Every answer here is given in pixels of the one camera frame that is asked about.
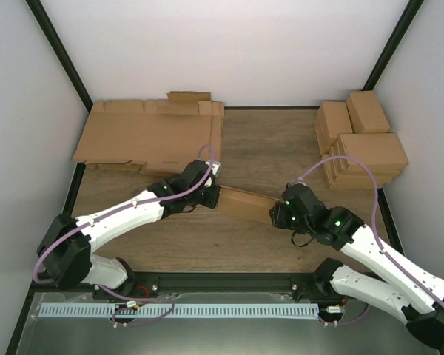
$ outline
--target wooden tabletop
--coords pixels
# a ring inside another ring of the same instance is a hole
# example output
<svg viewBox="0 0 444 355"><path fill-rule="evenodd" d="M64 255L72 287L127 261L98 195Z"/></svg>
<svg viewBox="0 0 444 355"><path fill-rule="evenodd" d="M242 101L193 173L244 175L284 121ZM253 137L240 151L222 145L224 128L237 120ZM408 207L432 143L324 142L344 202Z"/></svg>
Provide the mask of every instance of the wooden tabletop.
<svg viewBox="0 0 444 355"><path fill-rule="evenodd" d="M227 110L218 183L280 197L286 183L320 160L313 110ZM73 215L124 202L155 178L137 172L86 169ZM345 206L370 224L372 190L328 190L322 169L305 179L328 207ZM380 236L386 238L380 211ZM291 232L198 207L115 238L96 254L121 257L136 271L312 272L327 257L366 268L333 248L296 248ZM307 240L299 236L299 243Z"/></svg>

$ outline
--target stacked cardboard boxes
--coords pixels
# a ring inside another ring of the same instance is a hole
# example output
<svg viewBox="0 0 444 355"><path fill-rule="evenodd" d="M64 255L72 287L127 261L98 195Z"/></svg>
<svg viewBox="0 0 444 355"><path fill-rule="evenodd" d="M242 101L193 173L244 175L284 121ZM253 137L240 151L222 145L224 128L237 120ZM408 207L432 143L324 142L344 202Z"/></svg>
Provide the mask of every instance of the stacked cardboard boxes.
<svg viewBox="0 0 444 355"><path fill-rule="evenodd" d="M378 187L392 182L408 164L400 139L388 133L389 123L373 91L353 92L346 103L324 102L314 123L322 158L347 155L364 163ZM353 160L323 165L330 189L371 189L367 172Z"/></svg>

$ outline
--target black cable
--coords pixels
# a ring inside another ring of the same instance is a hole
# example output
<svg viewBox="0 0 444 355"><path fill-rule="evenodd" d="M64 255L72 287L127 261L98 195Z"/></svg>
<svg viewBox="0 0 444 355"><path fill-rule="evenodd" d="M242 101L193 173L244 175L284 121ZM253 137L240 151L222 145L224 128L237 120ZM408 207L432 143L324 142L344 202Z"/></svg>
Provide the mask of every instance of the black cable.
<svg viewBox="0 0 444 355"><path fill-rule="evenodd" d="M309 244L311 244L316 239L316 237L311 237L310 240L308 240L307 242L305 242L304 244L301 244L299 246L298 244L295 243L295 235L296 234L297 234L296 231L294 231L293 234L291 234L291 244L293 246L297 246L298 248L304 248L304 247L308 246Z"/></svg>

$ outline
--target white wall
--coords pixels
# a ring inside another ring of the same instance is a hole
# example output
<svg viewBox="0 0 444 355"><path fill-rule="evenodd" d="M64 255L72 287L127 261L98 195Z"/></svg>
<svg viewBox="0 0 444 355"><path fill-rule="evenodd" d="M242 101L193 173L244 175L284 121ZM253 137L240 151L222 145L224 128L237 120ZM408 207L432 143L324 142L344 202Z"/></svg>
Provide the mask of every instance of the white wall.
<svg viewBox="0 0 444 355"><path fill-rule="evenodd" d="M444 1L425 1L376 92L410 163L386 188L405 253L444 278Z"/></svg>
<svg viewBox="0 0 444 355"><path fill-rule="evenodd" d="M0 354L64 205L85 117L25 1L0 1Z"/></svg>
<svg viewBox="0 0 444 355"><path fill-rule="evenodd" d="M360 89L407 0L43 0L90 96L209 90L230 106Z"/></svg>

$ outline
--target gray floor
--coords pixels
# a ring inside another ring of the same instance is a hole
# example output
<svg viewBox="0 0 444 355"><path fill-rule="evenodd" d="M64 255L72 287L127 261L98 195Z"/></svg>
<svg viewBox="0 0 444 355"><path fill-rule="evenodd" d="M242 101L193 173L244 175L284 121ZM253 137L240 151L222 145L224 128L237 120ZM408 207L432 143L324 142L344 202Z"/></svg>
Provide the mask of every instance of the gray floor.
<svg viewBox="0 0 444 355"><path fill-rule="evenodd" d="M204 296L204 302L210 297ZM35 302L31 313L36 314L37 305ZM363 307L360 302L349 302L346 320L356 317ZM437 352L411 337L396 319L373 308L359 323L337 329L324 328L314 320L290 319L164 319L140 328L114 329L107 319L29 318L18 354L426 355Z"/></svg>

